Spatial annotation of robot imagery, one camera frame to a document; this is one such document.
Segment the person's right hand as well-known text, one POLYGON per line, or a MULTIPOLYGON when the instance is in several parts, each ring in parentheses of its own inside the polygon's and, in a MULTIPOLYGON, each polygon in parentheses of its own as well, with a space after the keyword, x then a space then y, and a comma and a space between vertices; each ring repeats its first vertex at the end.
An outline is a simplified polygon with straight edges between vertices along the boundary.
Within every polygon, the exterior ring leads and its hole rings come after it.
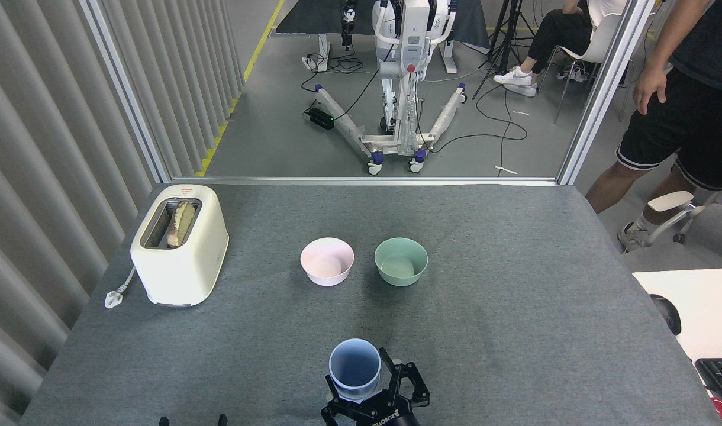
POLYGON ((654 95, 658 103, 666 102, 667 81, 665 64, 645 65, 633 92, 633 100, 639 114, 648 113, 649 102, 654 95))

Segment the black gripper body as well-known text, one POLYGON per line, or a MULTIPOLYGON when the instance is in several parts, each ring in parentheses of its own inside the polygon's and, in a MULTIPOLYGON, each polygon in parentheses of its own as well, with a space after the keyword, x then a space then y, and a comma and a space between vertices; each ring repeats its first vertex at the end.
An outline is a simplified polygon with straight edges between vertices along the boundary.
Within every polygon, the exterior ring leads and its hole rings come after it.
POLYGON ((420 425, 420 422, 413 414, 412 409, 406 406, 386 406, 377 410, 371 418, 357 420, 356 425, 420 425))

